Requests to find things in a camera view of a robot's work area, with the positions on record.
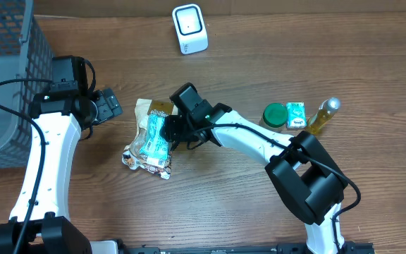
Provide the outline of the teal wet wipes pack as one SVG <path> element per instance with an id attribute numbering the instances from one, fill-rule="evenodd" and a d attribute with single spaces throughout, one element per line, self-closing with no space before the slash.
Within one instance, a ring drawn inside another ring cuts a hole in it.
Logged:
<path id="1" fill-rule="evenodd" d="M 147 134 L 140 153 L 148 158 L 158 159 L 162 164 L 168 159 L 168 142 L 161 135 L 165 118 L 150 114 L 147 122 Z"/>

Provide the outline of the Pantree snack bag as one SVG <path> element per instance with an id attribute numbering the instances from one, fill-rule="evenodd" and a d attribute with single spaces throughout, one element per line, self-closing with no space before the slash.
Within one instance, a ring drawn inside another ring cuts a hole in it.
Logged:
<path id="1" fill-rule="evenodd" d="M 131 170 L 144 169 L 168 180 L 171 176 L 171 144 L 161 135 L 167 116 L 178 110 L 170 102 L 138 99 L 135 105 L 136 136 L 126 145 L 121 161 Z"/>

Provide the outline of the green lid jar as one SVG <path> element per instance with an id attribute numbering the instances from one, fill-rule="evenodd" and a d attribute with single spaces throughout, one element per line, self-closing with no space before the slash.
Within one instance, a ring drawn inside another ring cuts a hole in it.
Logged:
<path id="1" fill-rule="evenodd" d="M 270 131 L 281 132 L 287 123 L 288 111 L 283 104 L 269 104 L 263 111 L 259 125 Z"/>

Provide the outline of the small teal tissue pack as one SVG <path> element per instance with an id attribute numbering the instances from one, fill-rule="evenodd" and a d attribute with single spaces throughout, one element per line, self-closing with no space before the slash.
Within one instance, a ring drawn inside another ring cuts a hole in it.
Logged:
<path id="1" fill-rule="evenodd" d="M 288 112 L 287 128 L 301 129 L 306 127 L 307 120 L 303 102 L 288 102 L 286 109 Z"/>

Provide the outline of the yellow liquid bottle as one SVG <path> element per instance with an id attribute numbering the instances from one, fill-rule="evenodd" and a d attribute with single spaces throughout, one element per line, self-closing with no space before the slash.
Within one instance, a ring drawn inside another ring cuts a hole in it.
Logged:
<path id="1" fill-rule="evenodd" d="M 305 130 L 312 135 L 318 134 L 324 125 L 331 120 L 341 107 L 337 97 L 331 97 L 320 105 L 318 111 L 307 121 Z"/>

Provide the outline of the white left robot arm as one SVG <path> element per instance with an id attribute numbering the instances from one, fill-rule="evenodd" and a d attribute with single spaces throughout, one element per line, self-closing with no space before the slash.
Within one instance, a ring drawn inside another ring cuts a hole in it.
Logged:
<path id="1" fill-rule="evenodd" d="M 12 111 L 30 123 L 32 140 L 23 186 L 9 220 L 0 224 L 0 253 L 124 253 L 122 240 L 90 241 L 70 222 L 73 155 L 84 130 L 122 114 L 112 89 L 87 80 L 92 64 L 79 56 L 52 60 L 53 74 L 29 104 Z"/>

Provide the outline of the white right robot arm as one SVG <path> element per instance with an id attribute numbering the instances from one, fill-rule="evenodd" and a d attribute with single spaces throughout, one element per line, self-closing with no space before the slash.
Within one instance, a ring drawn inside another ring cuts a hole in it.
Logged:
<path id="1" fill-rule="evenodd" d="M 193 150 L 207 142 L 243 153 L 264 166 L 284 205 L 307 231 L 311 253 L 344 253 L 338 217 L 347 178 L 310 133 L 292 136 L 270 131 L 229 106 L 211 106 L 192 83 L 170 100 L 178 113 L 166 117 L 161 134 L 173 148 Z"/>

